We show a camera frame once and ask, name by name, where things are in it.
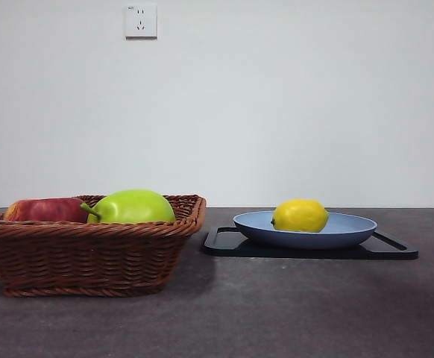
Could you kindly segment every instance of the pear stem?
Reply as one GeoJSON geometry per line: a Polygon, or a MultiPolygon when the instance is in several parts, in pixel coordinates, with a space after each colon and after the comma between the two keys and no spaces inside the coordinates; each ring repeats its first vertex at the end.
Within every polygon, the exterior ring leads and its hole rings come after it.
{"type": "Polygon", "coordinates": [[[101,215],[99,213],[97,213],[93,208],[91,208],[88,204],[81,203],[80,204],[80,208],[83,209],[83,210],[85,210],[85,211],[87,211],[90,214],[93,214],[93,215],[97,216],[98,219],[101,220],[101,215]]]}

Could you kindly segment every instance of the plate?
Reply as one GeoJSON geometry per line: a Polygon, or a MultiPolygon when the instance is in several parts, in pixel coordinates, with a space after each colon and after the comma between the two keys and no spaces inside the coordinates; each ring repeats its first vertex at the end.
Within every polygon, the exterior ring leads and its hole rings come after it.
{"type": "Polygon", "coordinates": [[[250,240],[286,248],[328,249],[358,245],[368,239],[377,227],[373,220],[361,216],[329,213],[326,226],[319,233],[275,230],[271,224],[274,211],[254,211],[233,218],[250,240]]]}

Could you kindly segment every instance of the gray table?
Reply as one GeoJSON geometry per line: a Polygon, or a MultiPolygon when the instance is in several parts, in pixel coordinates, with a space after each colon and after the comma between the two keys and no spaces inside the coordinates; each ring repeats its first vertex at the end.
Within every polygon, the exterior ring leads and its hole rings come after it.
{"type": "Polygon", "coordinates": [[[434,209],[365,216],[416,260],[211,257],[212,226],[255,208],[209,208],[168,286],[139,298],[7,298],[1,357],[434,357],[434,209]]]}

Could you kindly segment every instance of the brown wicker basket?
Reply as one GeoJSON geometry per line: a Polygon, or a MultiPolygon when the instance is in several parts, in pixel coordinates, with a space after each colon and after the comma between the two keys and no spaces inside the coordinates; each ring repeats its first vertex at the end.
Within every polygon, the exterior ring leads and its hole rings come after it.
{"type": "MultiPolygon", "coordinates": [[[[103,195],[81,195],[94,205],[103,195]]],[[[9,222],[0,214],[0,280],[7,296],[130,297],[161,291],[187,239],[204,223],[198,195],[165,195],[176,222],[9,222]]]]}

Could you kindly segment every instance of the electrical outlet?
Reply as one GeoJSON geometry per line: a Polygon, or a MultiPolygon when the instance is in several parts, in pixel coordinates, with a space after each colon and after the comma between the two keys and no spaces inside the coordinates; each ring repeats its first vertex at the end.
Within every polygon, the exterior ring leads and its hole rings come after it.
{"type": "Polygon", "coordinates": [[[126,39],[157,38],[157,4],[130,4],[125,9],[126,39]]]}

